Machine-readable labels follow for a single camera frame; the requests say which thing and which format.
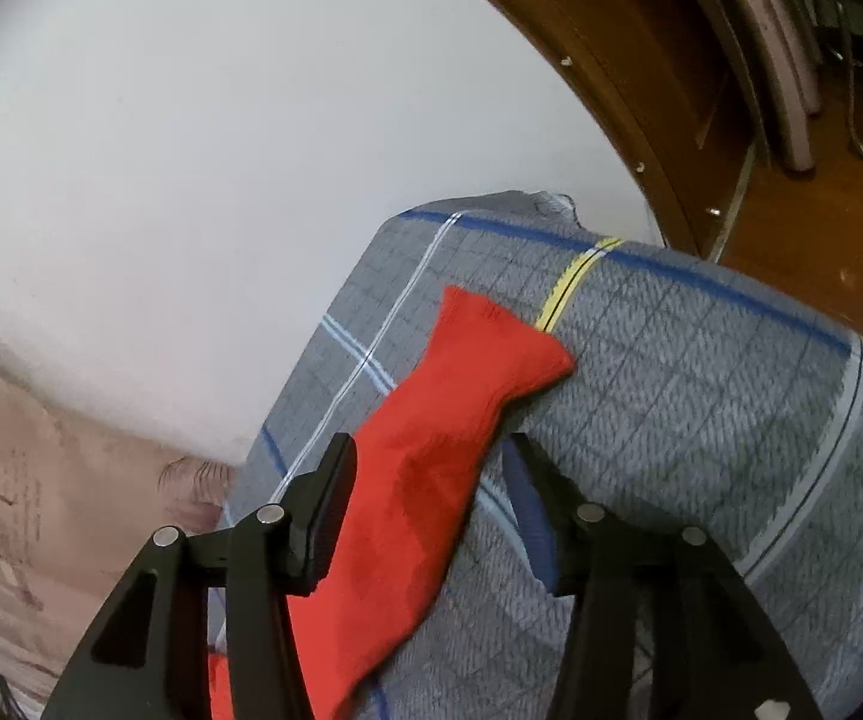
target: plaid fabric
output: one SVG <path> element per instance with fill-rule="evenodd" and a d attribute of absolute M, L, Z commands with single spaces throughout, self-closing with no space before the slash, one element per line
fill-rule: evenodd
<path fill-rule="evenodd" d="M 262 426 L 227 522 L 277 500 L 409 374 L 444 285 L 534 322 L 599 240 L 548 194 L 445 200 L 388 220 Z M 744 276 L 631 242 L 587 271 L 553 332 L 577 370 L 510 410 L 502 434 L 528 432 L 628 521 L 707 528 L 823 712 L 845 717 L 863 699 L 863 339 Z M 358 716 L 542 717 L 570 613 L 531 575 L 492 452 L 438 601 L 363 685 Z M 651 678 L 641 628 L 639 714 Z"/>

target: metal screw head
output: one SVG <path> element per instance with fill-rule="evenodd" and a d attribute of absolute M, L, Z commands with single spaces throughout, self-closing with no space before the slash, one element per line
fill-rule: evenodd
<path fill-rule="evenodd" d="M 597 503 L 583 503 L 574 512 L 582 522 L 594 525 L 596 522 L 606 518 L 606 510 Z"/>
<path fill-rule="evenodd" d="M 708 536 L 705 536 L 702 528 L 694 528 L 691 525 L 681 532 L 681 538 L 684 538 L 685 543 L 691 544 L 693 547 L 700 547 L 705 541 L 708 541 Z"/>
<path fill-rule="evenodd" d="M 257 510 L 255 517 L 257 517 L 258 522 L 271 525 L 271 523 L 278 522 L 278 520 L 284 517 L 284 509 L 277 503 L 265 504 L 265 506 Z"/>
<path fill-rule="evenodd" d="M 157 547 L 169 547 L 175 541 L 178 541 L 178 529 L 173 525 L 166 525 L 164 528 L 159 528 L 155 531 L 155 535 L 151 537 L 151 541 L 155 542 Z"/>

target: wooden floor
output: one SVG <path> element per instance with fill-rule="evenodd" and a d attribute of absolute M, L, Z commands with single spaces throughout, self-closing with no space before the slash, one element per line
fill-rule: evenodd
<path fill-rule="evenodd" d="M 836 69 L 824 69 L 822 86 L 824 112 L 812 123 L 814 175 L 756 165 L 721 264 L 863 334 L 863 160 L 849 146 Z"/>

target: wooden surface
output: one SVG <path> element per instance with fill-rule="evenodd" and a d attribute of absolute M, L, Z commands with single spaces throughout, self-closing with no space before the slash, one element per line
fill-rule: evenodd
<path fill-rule="evenodd" d="M 694 0 L 489 0 L 565 79 L 678 250 L 706 253 L 751 142 L 721 46 Z"/>
<path fill-rule="evenodd" d="M 837 69 L 825 68 L 822 93 L 824 113 L 812 122 L 814 176 L 756 165 L 721 264 L 863 334 L 863 161 L 849 147 Z M 863 84 L 858 100 L 863 124 Z"/>

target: white wall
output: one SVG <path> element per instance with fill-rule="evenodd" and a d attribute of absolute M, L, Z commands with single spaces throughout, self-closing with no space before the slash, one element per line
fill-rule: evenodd
<path fill-rule="evenodd" d="M 109 423 L 241 459 L 377 225 L 508 188 L 654 240 L 486 1 L 0 1 L 0 364 Z"/>

